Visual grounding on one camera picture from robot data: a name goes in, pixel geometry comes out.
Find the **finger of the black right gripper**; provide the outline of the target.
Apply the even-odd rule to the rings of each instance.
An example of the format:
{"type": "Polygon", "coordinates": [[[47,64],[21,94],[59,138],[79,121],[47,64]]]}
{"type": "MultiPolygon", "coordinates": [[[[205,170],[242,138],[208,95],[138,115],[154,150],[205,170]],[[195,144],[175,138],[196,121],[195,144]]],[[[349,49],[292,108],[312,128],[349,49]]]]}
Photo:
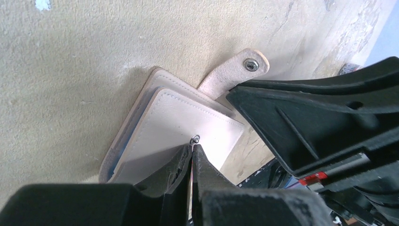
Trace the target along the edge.
{"type": "Polygon", "coordinates": [[[294,81],[250,80],[238,86],[321,95],[350,95],[387,89],[398,84],[399,58],[392,56],[368,67],[335,77],[294,81]]]}

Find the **beige leather card holder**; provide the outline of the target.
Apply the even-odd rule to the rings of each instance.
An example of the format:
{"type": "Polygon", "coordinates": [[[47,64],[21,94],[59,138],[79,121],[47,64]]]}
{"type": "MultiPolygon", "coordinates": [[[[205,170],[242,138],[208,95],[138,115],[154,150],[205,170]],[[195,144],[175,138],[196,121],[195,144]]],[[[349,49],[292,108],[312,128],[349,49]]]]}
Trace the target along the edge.
{"type": "Polygon", "coordinates": [[[99,183],[137,184],[189,144],[202,145],[220,169],[245,127],[217,99],[269,69],[265,55],[251,48],[221,63],[197,88],[155,68],[105,155],[99,183]]]}

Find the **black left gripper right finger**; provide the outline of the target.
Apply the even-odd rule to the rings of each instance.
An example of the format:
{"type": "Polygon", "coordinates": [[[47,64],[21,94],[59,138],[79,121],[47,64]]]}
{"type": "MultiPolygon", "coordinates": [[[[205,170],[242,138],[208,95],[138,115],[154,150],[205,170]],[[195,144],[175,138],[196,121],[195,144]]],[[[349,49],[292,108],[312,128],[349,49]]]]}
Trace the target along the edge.
{"type": "Polygon", "coordinates": [[[192,147],[192,219],[196,226],[331,226],[322,198],[304,189],[238,188],[192,147]]]}

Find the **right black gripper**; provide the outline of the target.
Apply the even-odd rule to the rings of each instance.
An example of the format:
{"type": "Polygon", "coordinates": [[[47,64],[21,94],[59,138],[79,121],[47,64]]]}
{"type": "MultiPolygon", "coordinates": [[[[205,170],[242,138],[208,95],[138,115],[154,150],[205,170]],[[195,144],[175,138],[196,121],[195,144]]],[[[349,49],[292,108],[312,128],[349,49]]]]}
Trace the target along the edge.
{"type": "Polygon", "coordinates": [[[242,188],[307,188],[344,219],[399,223],[399,91],[320,95],[236,87],[227,100],[275,155],[242,188]]]}

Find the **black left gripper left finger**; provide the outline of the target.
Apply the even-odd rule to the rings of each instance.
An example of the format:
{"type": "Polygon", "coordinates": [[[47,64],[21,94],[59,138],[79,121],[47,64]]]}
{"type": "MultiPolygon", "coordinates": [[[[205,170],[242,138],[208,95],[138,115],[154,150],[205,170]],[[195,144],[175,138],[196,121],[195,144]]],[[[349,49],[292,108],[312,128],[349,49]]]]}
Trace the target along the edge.
{"type": "Polygon", "coordinates": [[[192,147],[132,184],[33,184],[0,213],[3,226],[184,226],[188,222],[192,147]]]}

